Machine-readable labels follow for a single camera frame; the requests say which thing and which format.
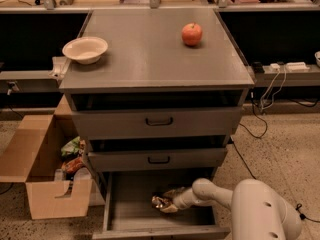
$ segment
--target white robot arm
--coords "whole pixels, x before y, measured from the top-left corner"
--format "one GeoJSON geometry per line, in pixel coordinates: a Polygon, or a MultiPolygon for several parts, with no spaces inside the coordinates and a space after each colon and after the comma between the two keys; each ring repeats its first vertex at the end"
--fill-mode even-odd
{"type": "Polygon", "coordinates": [[[301,233],[298,212],[271,187],[258,180],[243,180],[234,191],[217,187],[200,178],[191,188],[167,192],[170,208],[176,212],[191,206],[218,202],[231,210],[233,240],[296,240],[301,233]]]}

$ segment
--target concrete floor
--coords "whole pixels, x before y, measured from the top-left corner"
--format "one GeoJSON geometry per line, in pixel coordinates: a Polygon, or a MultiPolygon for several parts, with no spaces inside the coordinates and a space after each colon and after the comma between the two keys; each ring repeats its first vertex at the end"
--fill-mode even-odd
{"type": "MultiPolygon", "coordinates": [[[[320,220],[320,105],[313,108],[295,103],[274,105],[261,117],[268,123],[262,139],[252,137],[243,126],[234,135],[235,144],[257,179],[274,188],[294,207],[309,218],[320,220]]],[[[0,155],[6,148],[19,116],[13,112],[0,113],[0,155]]],[[[262,121],[252,115],[251,106],[244,106],[241,123],[255,135],[265,129],[262,121]]],[[[215,175],[214,182],[234,189],[243,179],[251,178],[233,146],[215,175]]],[[[9,185],[0,183],[0,192],[9,185]]],[[[0,195],[0,239],[84,240],[100,231],[103,207],[90,207],[85,218],[31,220],[26,190],[23,184],[14,184],[0,195]]],[[[215,205],[216,220],[220,226],[231,227],[230,212],[215,205]]],[[[319,224],[302,222],[299,240],[320,239],[319,224]]]]}

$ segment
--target bowl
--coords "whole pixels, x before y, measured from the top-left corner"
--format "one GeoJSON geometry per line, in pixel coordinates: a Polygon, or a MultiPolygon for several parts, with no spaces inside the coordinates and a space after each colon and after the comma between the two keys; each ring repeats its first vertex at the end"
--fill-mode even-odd
{"type": "Polygon", "coordinates": [[[320,51],[316,52],[316,54],[314,55],[316,57],[316,62],[318,67],[320,67],[320,51]]]}
{"type": "Polygon", "coordinates": [[[99,37],[80,37],[67,43],[62,53],[71,60],[88,65],[97,62],[108,49],[108,43],[99,37]]]}

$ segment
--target red apple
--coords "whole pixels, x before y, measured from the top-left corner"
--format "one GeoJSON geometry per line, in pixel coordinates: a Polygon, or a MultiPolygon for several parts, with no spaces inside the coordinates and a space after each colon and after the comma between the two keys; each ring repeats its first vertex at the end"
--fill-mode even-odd
{"type": "Polygon", "coordinates": [[[202,38],[202,28],[197,23],[189,23],[182,28],[183,42],[188,46],[197,45],[202,38]]]}

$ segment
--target drawer handle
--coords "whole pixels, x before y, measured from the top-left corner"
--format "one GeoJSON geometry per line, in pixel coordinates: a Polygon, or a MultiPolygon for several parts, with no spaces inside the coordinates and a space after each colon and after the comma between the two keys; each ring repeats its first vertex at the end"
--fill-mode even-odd
{"type": "Polygon", "coordinates": [[[152,158],[148,157],[148,163],[149,164],[168,164],[170,163],[170,156],[168,156],[167,160],[165,161],[152,161],[152,158]]]}
{"type": "Polygon", "coordinates": [[[163,121],[152,121],[152,120],[149,120],[149,118],[146,118],[146,124],[149,126],[163,126],[163,125],[170,125],[172,123],[173,123],[172,117],[163,121]]]}

